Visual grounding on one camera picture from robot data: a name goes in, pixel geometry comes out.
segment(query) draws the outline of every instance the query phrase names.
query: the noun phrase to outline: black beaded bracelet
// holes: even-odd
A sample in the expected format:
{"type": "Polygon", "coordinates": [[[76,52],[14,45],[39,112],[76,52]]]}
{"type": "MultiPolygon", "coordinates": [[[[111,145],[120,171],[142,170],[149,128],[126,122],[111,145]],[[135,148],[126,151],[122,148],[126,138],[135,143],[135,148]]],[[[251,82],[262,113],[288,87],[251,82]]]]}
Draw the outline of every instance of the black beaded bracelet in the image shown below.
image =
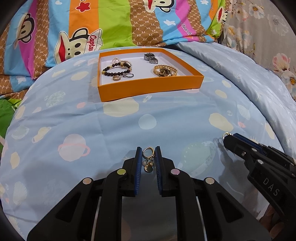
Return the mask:
{"type": "Polygon", "coordinates": [[[118,62],[118,63],[114,63],[110,66],[107,66],[105,69],[103,69],[102,74],[105,76],[116,76],[116,75],[123,76],[124,74],[129,73],[129,72],[131,72],[131,66],[128,63],[118,62]],[[127,70],[122,71],[122,72],[117,72],[117,73],[116,72],[115,73],[107,72],[109,69],[114,68],[115,66],[121,66],[121,68],[123,68],[123,69],[126,68],[127,70]]]}

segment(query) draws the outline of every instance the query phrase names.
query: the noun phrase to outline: red star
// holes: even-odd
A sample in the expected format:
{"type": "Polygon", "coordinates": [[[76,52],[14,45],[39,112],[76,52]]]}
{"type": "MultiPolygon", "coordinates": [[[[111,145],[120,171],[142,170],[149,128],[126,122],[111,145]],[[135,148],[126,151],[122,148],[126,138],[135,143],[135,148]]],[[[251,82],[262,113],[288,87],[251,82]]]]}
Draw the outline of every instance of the red star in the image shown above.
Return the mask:
{"type": "Polygon", "coordinates": [[[90,3],[84,3],[84,2],[80,2],[80,5],[76,8],[76,10],[79,10],[80,12],[84,12],[84,11],[88,11],[91,8],[89,7],[90,3]]]}

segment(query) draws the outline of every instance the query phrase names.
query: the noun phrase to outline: floral fabric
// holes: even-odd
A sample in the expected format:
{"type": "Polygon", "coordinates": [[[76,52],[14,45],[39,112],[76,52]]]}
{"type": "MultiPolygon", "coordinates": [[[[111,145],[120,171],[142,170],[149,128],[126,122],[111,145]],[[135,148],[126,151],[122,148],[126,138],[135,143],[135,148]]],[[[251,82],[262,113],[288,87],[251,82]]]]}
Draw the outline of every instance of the floral fabric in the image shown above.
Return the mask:
{"type": "Polygon", "coordinates": [[[270,0],[232,0],[221,43],[273,71],[296,101],[296,35],[270,0]]]}

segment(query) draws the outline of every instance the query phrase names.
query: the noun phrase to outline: flower center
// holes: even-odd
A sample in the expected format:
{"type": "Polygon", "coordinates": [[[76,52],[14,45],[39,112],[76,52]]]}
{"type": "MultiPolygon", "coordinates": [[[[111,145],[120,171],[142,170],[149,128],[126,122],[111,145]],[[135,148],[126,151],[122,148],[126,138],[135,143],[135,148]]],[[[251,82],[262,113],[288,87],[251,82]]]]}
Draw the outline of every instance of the flower center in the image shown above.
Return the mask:
{"type": "Polygon", "coordinates": [[[279,24],[279,20],[274,18],[274,25],[278,25],[279,24]]]}
{"type": "Polygon", "coordinates": [[[296,84],[296,79],[294,77],[291,77],[290,78],[290,83],[291,83],[291,85],[296,84]]]}

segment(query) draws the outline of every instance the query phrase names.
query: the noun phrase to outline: gold bracelet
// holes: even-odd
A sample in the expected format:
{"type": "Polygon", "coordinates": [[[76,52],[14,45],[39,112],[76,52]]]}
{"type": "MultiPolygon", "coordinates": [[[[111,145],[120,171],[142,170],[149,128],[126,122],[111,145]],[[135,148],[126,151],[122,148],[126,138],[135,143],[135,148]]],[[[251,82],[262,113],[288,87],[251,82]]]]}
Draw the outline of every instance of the gold bracelet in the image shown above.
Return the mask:
{"type": "Polygon", "coordinates": [[[153,73],[159,77],[176,76],[178,70],[168,65],[156,65],[153,68],[153,73]]]}

